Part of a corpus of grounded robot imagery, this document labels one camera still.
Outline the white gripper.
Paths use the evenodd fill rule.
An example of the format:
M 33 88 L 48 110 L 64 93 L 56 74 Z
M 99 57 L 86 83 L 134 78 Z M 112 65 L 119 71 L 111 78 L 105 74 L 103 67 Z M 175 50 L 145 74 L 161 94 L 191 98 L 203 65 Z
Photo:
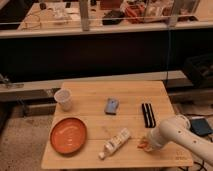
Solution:
M 148 146 L 143 148 L 145 152 L 152 152 L 154 150 L 159 150 L 165 145 L 165 141 L 161 136 L 158 128 L 150 130 L 147 133 L 147 136 L 143 135 L 141 137 L 141 141 L 142 142 L 148 141 Z

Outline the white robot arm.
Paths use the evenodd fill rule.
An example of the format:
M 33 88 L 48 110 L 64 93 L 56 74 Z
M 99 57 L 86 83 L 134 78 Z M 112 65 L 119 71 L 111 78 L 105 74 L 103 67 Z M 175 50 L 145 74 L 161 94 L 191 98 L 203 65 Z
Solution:
M 190 121 L 184 115 L 167 118 L 149 130 L 142 137 L 138 147 L 146 152 L 151 152 L 162 149 L 169 142 L 174 142 L 213 167 L 213 143 L 192 133 L 190 127 Z

